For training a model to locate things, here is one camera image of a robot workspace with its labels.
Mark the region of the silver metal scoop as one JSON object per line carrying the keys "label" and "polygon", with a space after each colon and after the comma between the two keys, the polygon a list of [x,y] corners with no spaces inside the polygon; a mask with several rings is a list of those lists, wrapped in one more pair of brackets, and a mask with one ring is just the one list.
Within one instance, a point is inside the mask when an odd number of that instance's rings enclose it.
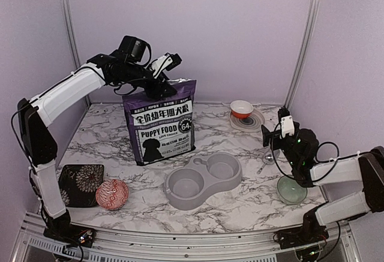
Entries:
{"label": "silver metal scoop", "polygon": [[277,150],[274,150],[273,152],[269,150],[264,154],[264,156],[262,157],[263,164],[258,169],[257,174],[261,174],[262,170],[265,168],[266,165],[275,164],[273,155],[275,156],[275,158],[278,158],[280,156],[280,150],[277,149]]}

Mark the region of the purple puppy food bag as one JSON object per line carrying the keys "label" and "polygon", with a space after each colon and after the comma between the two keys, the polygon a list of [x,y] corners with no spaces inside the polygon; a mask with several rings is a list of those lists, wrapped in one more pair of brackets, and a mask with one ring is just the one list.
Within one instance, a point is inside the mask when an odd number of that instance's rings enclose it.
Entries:
{"label": "purple puppy food bag", "polygon": [[144,166],[195,150],[193,103],[197,81],[174,80],[176,94],[154,101],[144,91],[122,98],[137,165]]}

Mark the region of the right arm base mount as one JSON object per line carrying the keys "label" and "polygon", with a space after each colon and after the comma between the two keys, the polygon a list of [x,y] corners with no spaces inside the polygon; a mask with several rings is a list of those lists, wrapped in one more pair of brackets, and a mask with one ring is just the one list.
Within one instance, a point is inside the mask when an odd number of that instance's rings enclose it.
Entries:
{"label": "right arm base mount", "polygon": [[328,239],[326,227],[321,226],[316,218],[318,208],[319,206],[304,214],[301,226],[276,231],[273,235],[274,242],[278,243],[281,249],[288,249]]}

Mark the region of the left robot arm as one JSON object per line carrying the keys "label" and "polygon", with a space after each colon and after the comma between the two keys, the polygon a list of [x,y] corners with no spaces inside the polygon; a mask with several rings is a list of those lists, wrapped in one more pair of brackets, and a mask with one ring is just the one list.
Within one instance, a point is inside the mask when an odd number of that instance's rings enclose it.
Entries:
{"label": "left robot arm", "polygon": [[145,52],[150,51],[151,46],[146,41],[126,35],[111,54],[95,55],[41,94],[30,100],[24,98],[17,104],[20,145],[31,163],[37,196],[47,216],[56,219],[52,230],[63,241],[72,240],[76,228],[60,218],[67,209],[56,180],[58,145],[49,126],[73,104],[103,86],[117,91],[129,84],[133,89],[144,89],[146,96],[153,100],[176,94],[164,71],[177,67],[182,62],[181,57],[177,53],[166,53],[141,63]]}

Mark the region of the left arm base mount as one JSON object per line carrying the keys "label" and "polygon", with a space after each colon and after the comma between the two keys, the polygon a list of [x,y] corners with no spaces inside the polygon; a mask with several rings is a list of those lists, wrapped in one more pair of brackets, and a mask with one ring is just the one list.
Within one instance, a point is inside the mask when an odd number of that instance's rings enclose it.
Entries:
{"label": "left arm base mount", "polygon": [[58,218],[53,219],[50,216],[42,216],[46,223],[44,236],[55,239],[71,245],[80,245],[91,248],[95,239],[95,230],[93,228],[82,227],[71,223],[71,217],[68,211]]}

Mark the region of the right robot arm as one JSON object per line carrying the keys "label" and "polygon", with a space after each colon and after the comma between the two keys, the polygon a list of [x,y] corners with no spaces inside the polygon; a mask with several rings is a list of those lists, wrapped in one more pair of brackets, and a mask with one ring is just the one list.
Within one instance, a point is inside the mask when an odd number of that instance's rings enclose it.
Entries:
{"label": "right robot arm", "polygon": [[361,188],[308,212],[297,237],[304,243],[320,234],[320,226],[356,219],[368,212],[383,212],[383,146],[347,157],[336,156],[326,162],[317,160],[321,147],[315,133],[294,127],[285,131],[281,124],[269,131],[262,126],[264,146],[282,151],[291,166],[291,175],[303,188],[359,182]]}

